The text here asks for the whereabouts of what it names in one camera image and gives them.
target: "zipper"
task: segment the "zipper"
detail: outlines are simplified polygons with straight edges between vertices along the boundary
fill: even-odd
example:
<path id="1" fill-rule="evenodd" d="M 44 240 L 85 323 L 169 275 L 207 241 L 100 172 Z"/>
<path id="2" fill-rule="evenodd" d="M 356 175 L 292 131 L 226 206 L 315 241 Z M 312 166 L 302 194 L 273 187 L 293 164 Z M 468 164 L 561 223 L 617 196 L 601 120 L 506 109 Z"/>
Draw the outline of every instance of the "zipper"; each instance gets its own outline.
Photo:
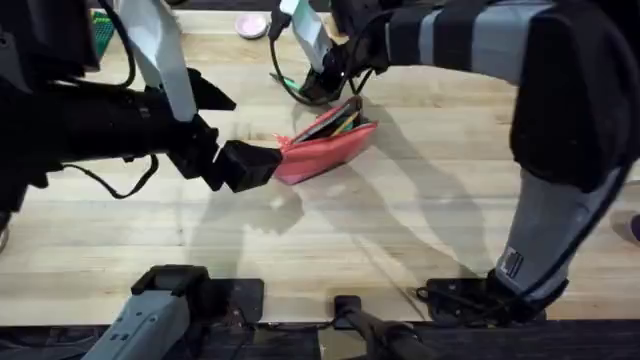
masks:
<path id="1" fill-rule="evenodd" d="M 378 123 L 377 122 L 368 122 L 366 124 L 362 124 L 358 127 L 356 127 L 355 129 L 351 129 L 347 132 L 338 134 L 338 135 L 334 135 L 334 136 L 330 136 L 330 137 L 326 137 L 326 138 L 322 138 L 322 139 L 314 139 L 314 140 L 309 140 L 309 141 L 303 141 L 301 143 L 297 143 L 294 144 L 293 142 L 302 134 L 304 134 L 304 132 L 296 137 L 294 137 L 293 139 L 288 137 L 288 136 L 280 136 L 278 134 L 273 134 L 273 136 L 276 138 L 276 140 L 278 141 L 278 143 L 280 144 L 280 150 L 291 150 L 291 149 L 295 149 L 297 147 L 300 147 L 301 145 L 308 145 L 308 144 L 314 144 L 314 143 L 318 143 L 318 142 L 323 142 L 323 141 L 327 141 L 329 139 L 335 139 L 335 138 L 339 138 L 341 136 L 345 136 L 345 135 L 349 135 L 355 131 L 359 131 L 360 129 L 367 129 L 373 126 L 377 126 Z"/>

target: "wooden tabletop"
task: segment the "wooden tabletop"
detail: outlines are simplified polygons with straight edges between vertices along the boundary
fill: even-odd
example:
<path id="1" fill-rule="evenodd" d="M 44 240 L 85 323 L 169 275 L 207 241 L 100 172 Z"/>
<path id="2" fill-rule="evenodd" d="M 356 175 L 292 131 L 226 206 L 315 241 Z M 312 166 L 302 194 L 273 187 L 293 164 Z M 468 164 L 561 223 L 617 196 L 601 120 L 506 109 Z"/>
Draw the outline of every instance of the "wooden tabletop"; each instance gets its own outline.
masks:
<path id="1" fill-rule="evenodd" d="M 237 15 L 180 13 L 188 64 L 238 103 L 202 115 L 224 139 L 275 147 L 273 133 L 293 135 L 320 110 L 274 83 L 267 40 L 238 37 Z M 308 63 L 290 33 L 277 48 L 285 74 L 304 79 Z M 91 78 L 125 75 L 114 39 Z M 110 323 L 140 275 L 176 263 L 264 279 L 264 321 L 327 320 L 338 294 L 360 295 L 384 319 L 426 318 L 408 289 L 483 275 L 504 247 L 519 193 L 508 147 L 515 90 L 422 66 L 390 69 L 364 95 L 366 115 L 380 122 L 371 147 L 297 186 L 212 193 L 162 157 L 138 195 L 117 201 L 77 171 L 51 174 L 48 189 L 30 189 L 0 254 L 0 325 Z M 85 165 L 124 191 L 147 161 Z M 551 318 L 640 318 L 640 247 L 624 230 L 636 209 L 640 189 L 629 186 L 580 250 Z"/>

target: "label sticker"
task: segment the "label sticker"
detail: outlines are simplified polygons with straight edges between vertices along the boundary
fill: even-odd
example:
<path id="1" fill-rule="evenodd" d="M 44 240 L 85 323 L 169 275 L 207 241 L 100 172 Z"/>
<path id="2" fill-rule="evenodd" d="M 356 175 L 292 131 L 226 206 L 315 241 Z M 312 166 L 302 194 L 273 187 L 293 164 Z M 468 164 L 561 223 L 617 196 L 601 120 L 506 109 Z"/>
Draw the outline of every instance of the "label sticker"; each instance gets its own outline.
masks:
<path id="1" fill-rule="evenodd" d="M 502 265 L 500 265 L 500 270 L 509 278 L 513 279 L 518 274 L 518 270 L 520 270 L 522 260 L 524 260 L 524 257 L 515 249 L 509 247 L 502 260 Z"/>

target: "pink pencil case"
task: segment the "pink pencil case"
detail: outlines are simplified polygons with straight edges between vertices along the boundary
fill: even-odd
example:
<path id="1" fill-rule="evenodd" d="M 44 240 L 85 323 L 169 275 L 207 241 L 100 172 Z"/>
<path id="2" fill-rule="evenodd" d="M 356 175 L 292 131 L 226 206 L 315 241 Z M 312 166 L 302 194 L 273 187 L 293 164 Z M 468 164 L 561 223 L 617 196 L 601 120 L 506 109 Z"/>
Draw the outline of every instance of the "pink pencil case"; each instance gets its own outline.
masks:
<path id="1" fill-rule="evenodd" d="M 346 104 L 351 104 L 351 111 L 359 111 L 361 124 L 349 131 L 330 137 L 300 141 L 310 132 L 331 117 L 334 117 Z M 292 185 L 321 174 L 356 157 L 367 145 L 367 141 L 378 127 L 362 115 L 362 99 L 354 96 L 345 104 L 335 107 L 319 116 L 316 121 L 293 139 L 275 135 L 280 143 L 282 163 L 274 175 L 282 182 Z"/>

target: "pink object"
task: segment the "pink object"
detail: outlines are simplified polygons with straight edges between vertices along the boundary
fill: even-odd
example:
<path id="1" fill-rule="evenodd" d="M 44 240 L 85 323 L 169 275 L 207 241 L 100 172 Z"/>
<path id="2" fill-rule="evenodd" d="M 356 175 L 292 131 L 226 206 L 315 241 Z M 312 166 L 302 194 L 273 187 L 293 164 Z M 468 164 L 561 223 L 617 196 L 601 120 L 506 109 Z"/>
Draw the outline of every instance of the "pink object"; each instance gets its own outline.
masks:
<path id="1" fill-rule="evenodd" d="M 245 39 L 257 39 L 267 33 L 269 24 L 264 16 L 259 14 L 244 14 L 238 16 L 235 23 L 236 32 Z"/>
<path id="2" fill-rule="evenodd" d="M 303 141 L 295 140 L 306 131 L 320 124 L 340 107 L 335 107 L 319 116 L 305 131 L 293 139 L 275 135 L 280 143 L 282 163 L 274 175 L 282 182 L 293 185 L 310 177 L 344 164 L 356 157 L 367 145 L 367 140 L 378 127 L 378 123 L 363 124 L 348 132 L 328 138 Z"/>

